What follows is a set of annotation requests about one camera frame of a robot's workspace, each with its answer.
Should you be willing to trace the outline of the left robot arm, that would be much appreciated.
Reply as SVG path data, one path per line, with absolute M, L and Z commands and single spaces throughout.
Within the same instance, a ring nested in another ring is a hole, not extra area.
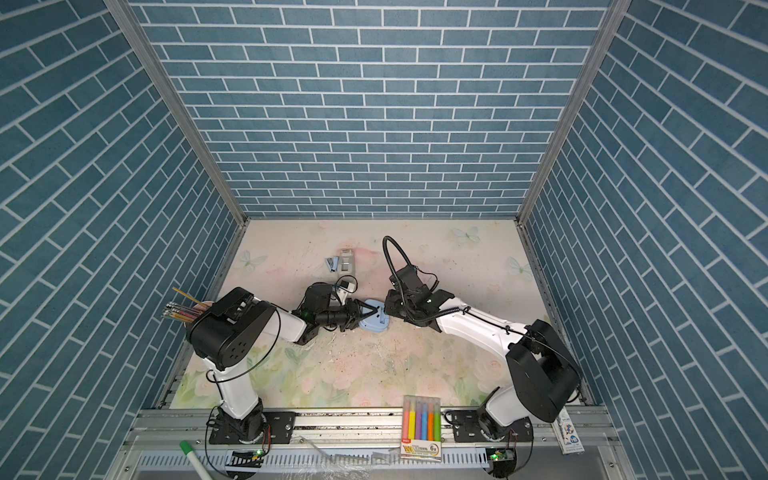
M 299 306 L 288 311 L 236 287 L 214 302 L 187 328 L 187 340 L 210 372 L 221 407 L 232 419 L 244 420 L 259 408 L 249 379 L 247 357 L 264 334 L 305 345 L 322 328 L 346 331 L 378 313 L 378 307 L 349 296 L 347 287 L 325 282 L 310 285 Z

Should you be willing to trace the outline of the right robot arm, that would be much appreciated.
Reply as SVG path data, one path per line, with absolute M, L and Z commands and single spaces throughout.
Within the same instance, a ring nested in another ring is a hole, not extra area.
M 402 294 L 389 290 L 385 313 L 421 328 L 467 340 L 508 367 L 511 384 L 495 388 L 477 410 L 480 430 L 500 440 L 520 420 L 554 422 L 581 381 L 577 362 L 551 324 L 507 321 L 444 290 Z

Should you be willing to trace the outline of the light blue alarm clock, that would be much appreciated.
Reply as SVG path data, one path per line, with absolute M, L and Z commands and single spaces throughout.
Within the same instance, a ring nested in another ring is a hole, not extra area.
M 377 314 L 362 314 L 358 326 L 365 331 L 382 333 L 388 329 L 390 317 L 385 313 L 385 304 L 380 302 L 380 310 Z

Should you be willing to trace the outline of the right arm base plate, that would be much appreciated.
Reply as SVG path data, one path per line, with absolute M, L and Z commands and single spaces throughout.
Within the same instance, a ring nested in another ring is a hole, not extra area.
M 447 409 L 442 415 L 456 443 L 530 442 L 534 437 L 529 418 L 502 426 L 482 409 Z

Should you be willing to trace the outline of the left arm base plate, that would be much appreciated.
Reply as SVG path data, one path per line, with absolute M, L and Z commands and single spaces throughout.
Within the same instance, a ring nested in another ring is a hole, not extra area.
M 235 419 L 221 408 L 206 422 L 213 445 L 289 444 L 297 415 L 289 411 L 258 411 Z

